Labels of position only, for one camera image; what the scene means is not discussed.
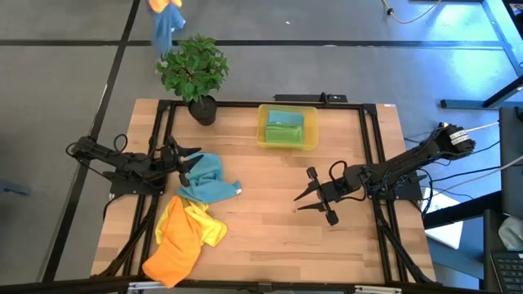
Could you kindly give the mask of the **black bar device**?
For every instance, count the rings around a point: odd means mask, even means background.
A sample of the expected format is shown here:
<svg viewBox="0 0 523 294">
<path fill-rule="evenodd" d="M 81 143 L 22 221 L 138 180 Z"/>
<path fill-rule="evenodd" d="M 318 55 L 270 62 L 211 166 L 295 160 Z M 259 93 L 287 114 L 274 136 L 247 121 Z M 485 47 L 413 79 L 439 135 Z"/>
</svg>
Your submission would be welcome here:
<svg viewBox="0 0 523 294">
<path fill-rule="evenodd" d="M 320 102 L 320 103 L 347 103 L 348 100 L 345 95 L 340 94 L 276 94 L 275 101 L 286 102 Z"/>
</svg>

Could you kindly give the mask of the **grey crumpled bag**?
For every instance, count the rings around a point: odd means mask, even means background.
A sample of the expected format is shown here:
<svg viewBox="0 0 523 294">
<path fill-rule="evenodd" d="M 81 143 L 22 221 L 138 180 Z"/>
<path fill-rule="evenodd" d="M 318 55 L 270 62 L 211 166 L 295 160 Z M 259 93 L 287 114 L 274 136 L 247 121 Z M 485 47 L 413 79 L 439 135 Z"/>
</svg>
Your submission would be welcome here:
<svg viewBox="0 0 523 294">
<path fill-rule="evenodd" d="M 509 216 L 498 229 L 498 235 L 508 251 L 523 251 L 523 220 Z"/>
</svg>

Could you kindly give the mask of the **white paper sheet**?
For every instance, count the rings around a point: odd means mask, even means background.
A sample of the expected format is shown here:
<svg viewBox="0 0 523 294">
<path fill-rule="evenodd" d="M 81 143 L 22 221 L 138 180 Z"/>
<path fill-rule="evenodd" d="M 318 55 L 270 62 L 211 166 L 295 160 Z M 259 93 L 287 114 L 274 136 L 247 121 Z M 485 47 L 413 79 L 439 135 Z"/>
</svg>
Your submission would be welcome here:
<svg viewBox="0 0 523 294">
<path fill-rule="evenodd" d="M 444 194 L 436 194 L 432 198 L 430 205 L 428 205 L 428 201 L 426 201 L 422 205 L 422 208 L 425 209 L 426 207 L 428 207 L 426 214 L 426 216 L 428 216 L 428 214 L 431 212 L 435 212 L 447 207 L 452 207 L 458 204 L 459 201 L 451 197 L 448 197 Z M 425 229 L 425 233 L 429 238 L 432 238 L 433 240 L 443 243 L 444 245 L 453 249 L 459 249 L 462 230 L 463 222 L 459 221 L 450 225 L 443 225 L 433 229 Z"/>
</svg>

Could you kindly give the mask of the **green plant in black pot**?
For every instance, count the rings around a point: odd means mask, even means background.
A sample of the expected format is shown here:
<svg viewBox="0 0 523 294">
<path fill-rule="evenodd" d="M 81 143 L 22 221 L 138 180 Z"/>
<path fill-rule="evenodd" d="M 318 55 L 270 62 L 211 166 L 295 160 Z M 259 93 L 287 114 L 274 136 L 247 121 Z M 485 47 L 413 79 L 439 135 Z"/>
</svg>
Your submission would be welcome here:
<svg viewBox="0 0 523 294">
<path fill-rule="evenodd" d="M 229 73 L 228 60 L 211 37 L 195 35 L 164 54 L 156 72 L 166 91 L 182 98 L 190 115 L 201 125 L 214 124 L 217 102 L 212 96 Z"/>
</svg>

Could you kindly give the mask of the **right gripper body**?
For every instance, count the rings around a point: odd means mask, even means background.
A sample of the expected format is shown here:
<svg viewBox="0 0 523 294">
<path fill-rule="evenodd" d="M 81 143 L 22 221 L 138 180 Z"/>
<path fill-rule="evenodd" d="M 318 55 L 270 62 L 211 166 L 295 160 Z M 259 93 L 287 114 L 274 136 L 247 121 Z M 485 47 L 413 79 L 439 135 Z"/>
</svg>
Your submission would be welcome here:
<svg viewBox="0 0 523 294">
<path fill-rule="evenodd" d="M 314 167 L 309 167 L 306 173 L 311 181 L 320 182 Z M 336 212 L 329 206 L 331 202 L 339 203 L 346 199 L 361 201 L 361 198 L 349 197 L 349 194 L 362 187 L 361 175 L 361 166 L 351 166 L 344 169 L 341 177 L 321 184 L 321 198 L 318 203 L 323 203 L 325 210 L 319 212 L 325 214 L 330 225 L 336 225 L 339 222 Z"/>
</svg>

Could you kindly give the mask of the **black aluminium table frame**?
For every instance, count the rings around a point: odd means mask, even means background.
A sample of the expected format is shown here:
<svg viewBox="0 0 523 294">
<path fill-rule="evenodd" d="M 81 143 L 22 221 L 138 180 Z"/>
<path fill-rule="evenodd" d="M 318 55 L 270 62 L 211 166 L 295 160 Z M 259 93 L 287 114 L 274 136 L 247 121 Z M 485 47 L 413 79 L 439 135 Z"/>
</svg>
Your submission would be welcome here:
<svg viewBox="0 0 523 294">
<path fill-rule="evenodd" d="M 228 231 L 216 246 L 204 246 L 185 280 L 281 283 L 372 283 L 411 281 L 392 246 L 378 230 L 369 200 L 333 205 L 339 222 L 299 207 L 306 169 L 323 181 L 343 165 L 380 163 L 405 150 L 396 108 L 335 103 L 319 107 L 320 142 L 312 151 L 263 149 L 257 144 L 258 105 L 223 101 L 216 122 L 199 125 L 175 100 L 137 100 L 127 129 L 128 149 L 145 151 L 154 129 L 170 131 L 185 147 L 217 154 L 229 182 L 242 192 L 214 203 L 208 212 Z"/>
</svg>

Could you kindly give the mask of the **blue microfiber towel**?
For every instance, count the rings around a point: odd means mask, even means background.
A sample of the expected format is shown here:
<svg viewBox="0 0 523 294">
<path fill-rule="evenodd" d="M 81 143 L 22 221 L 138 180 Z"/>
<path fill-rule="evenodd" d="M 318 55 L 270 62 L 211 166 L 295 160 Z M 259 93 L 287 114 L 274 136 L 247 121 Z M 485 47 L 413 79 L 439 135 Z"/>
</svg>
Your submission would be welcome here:
<svg viewBox="0 0 523 294">
<path fill-rule="evenodd" d="M 280 110 L 270 110 L 268 112 L 268 125 L 285 125 L 302 127 L 305 118 L 301 113 L 286 112 Z"/>
<path fill-rule="evenodd" d="M 189 159 L 202 155 L 202 158 L 190 169 L 188 187 L 181 186 L 176 194 L 197 203 L 215 203 L 233 198 L 242 192 L 241 184 L 225 182 L 222 161 L 216 154 L 198 152 Z"/>
</svg>

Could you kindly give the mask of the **black rig crossbeam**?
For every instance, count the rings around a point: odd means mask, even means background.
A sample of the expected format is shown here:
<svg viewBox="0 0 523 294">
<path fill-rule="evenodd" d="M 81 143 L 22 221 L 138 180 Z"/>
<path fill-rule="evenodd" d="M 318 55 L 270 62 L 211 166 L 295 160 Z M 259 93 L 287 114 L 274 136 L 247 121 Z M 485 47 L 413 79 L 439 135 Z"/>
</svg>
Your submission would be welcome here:
<svg viewBox="0 0 523 294">
<path fill-rule="evenodd" d="M 140 276 L 96 277 L 85 279 L 61 280 L 38 283 L 22 283 L 0 286 L 0 294 L 108 294 L 128 291 L 131 282 L 151 281 Z M 329 291 L 354 294 L 355 285 L 396 287 L 403 294 L 501 294 L 458 287 L 445 287 L 438 283 L 389 282 L 372 283 L 281 283 L 281 282 L 238 282 L 212 280 L 183 280 L 177 284 L 180 288 L 216 288 L 235 289 L 249 292 L 276 291 Z"/>
</svg>

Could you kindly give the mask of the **black desk frame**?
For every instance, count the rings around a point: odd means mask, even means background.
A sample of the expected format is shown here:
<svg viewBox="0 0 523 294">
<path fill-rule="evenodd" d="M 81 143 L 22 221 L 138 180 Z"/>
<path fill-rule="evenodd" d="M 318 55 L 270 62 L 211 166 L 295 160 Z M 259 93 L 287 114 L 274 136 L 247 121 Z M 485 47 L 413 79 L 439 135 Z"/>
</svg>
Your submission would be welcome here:
<svg viewBox="0 0 523 294">
<path fill-rule="evenodd" d="M 486 100 L 441 100 L 440 107 L 442 109 L 500 109 L 503 107 L 523 108 L 523 102 L 507 101 L 509 98 L 523 91 L 523 63 L 518 62 L 512 45 L 507 40 L 506 35 L 503 32 L 501 24 L 496 19 L 492 9 L 487 3 L 488 0 L 481 0 L 481 5 L 486 14 L 498 40 L 501 42 L 501 48 L 505 55 L 510 61 L 514 71 L 516 72 L 517 78 L 510 82 L 508 85 L 503 87 L 501 90 L 494 93 L 490 98 Z"/>
</svg>

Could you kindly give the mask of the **green microfiber towel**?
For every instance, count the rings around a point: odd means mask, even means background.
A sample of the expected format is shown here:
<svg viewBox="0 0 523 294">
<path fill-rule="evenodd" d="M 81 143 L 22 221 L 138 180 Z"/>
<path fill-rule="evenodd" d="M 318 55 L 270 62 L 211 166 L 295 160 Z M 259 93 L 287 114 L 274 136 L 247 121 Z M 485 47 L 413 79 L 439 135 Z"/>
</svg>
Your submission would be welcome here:
<svg viewBox="0 0 523 294">
<path fill-rule="evenodd" d="M 302 144 L 303 129 L 298 125 L 271 124 L 266 126 L 268 143 Z"/>
</svg>

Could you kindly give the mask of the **yellow translucent plastic bin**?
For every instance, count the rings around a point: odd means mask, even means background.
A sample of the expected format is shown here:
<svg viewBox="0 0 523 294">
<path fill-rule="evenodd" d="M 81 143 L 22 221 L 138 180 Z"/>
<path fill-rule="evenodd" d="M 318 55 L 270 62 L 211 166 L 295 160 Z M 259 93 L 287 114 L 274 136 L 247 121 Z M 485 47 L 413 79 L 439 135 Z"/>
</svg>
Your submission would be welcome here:
<svg viewBox="0 0 523 294">
<path fill-rule="evenodd" d="M 302 126 L 304 141 L 302 144 L 268 143 L 266 141 L 266 126 L 268 112 L 280 110 L 303 114 L 305 121 Z M 308 106 L 294 105 L 260 105 L 257 118 L 257 144 L 262 148 L 273 149 L 298 149 L 311 151 L 319 144 L 319 116 L 318 110 Z"/>
</svg>

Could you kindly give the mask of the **silver metal bracket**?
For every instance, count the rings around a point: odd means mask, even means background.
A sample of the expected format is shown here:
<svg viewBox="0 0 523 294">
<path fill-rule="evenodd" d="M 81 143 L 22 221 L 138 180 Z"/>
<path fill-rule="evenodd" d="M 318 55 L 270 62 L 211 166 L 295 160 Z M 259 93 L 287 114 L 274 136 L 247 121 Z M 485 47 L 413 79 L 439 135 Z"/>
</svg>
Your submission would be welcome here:
<svg viewBox="0 0 523 294">
<path fill-rule="evenodd" d="M 403 294 L 400 288 L 355 285 L 354 294 Z"/>
<path fill-rule="evenodd" d="M 154 290 L 166 288 L 161 282 L 131 282 L 128 284 L 128 291 Z"/>
</svg>

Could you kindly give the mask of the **person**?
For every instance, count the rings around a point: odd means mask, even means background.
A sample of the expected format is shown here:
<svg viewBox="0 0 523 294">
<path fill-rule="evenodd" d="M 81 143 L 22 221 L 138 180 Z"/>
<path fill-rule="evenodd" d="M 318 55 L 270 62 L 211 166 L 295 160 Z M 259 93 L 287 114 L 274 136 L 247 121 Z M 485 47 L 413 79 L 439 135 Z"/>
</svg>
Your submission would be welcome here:
<svg viewBox="0 0 523 294">
<path fill-rule="evenodd" d="M 154 19 L 152 44 L 163 58 L 172 47 L 172 35 L 185 27 L 183 0 L 147 0 Z"/>
</svg>

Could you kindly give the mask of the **orange microfiber towel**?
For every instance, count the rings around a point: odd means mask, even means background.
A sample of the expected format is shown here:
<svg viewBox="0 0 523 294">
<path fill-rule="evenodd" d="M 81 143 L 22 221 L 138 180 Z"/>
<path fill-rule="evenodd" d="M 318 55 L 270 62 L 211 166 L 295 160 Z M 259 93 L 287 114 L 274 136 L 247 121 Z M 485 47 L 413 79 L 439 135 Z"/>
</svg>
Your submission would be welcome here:
<svg viewBox="0 0 523 294">
<path fill-rule="evenodd" d="M 175 287 L 193 269 L 201 252 L 201 227 L 186 213 L 179 196 L 172 197 L 163 223 L 163 239 L 142 265 L 146 276 L 165 287 Z"/>
</svg>

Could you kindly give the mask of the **yellow microfiber towel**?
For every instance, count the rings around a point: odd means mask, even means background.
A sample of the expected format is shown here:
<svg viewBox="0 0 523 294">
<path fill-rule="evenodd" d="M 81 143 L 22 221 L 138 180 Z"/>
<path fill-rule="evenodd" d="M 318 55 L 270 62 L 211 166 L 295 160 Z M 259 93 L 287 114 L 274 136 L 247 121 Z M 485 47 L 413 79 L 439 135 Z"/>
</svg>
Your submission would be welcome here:
<svg viewBox="0 0 523 294">
<path fill-rule="evenodd" d="M 201 227 L 202 234 L 200 242 L 202 244 L 206 243 L 211 247 L 216 247 L 218 243 L 226 236 L 228 230 L 227 225 L 207 214 L 209 207 L 208 204 L 193 202 L 185 198 L 180 198 L 180 200 L 183 204 L 185 213 L 188 216 L 193 217 Z M 172 205 L 173 201 L 171 200 L 164 209 L 156 225 L 154 234 L 157 244 L 160 244 L 163 239 L 165 231 L 163 227 L 166 225 L 167 220 L 171 214 L 170 209 Z"/>
</svg>

